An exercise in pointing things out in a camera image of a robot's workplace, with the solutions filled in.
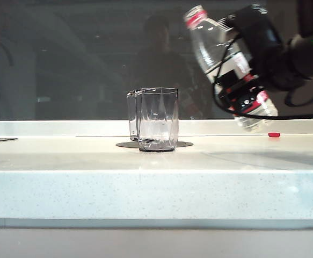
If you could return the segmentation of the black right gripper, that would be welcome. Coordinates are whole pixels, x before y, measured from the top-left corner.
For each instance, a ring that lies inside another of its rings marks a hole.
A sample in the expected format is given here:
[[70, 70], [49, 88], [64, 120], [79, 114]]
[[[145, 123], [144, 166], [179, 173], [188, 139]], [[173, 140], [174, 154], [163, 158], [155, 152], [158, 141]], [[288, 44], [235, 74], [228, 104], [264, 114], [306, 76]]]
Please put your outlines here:
[[238, 78], [231, 70], [218, 78], [216, 84], [218, 101], [225, 108], [238, 112], [252, 112], [261, 106], [263, 86], [294, 86], [295, 75], [282, 43], [268, 41], [255, 43], [249, 48], [252, 59], [249, 64], [255, 78], [250, 73]]

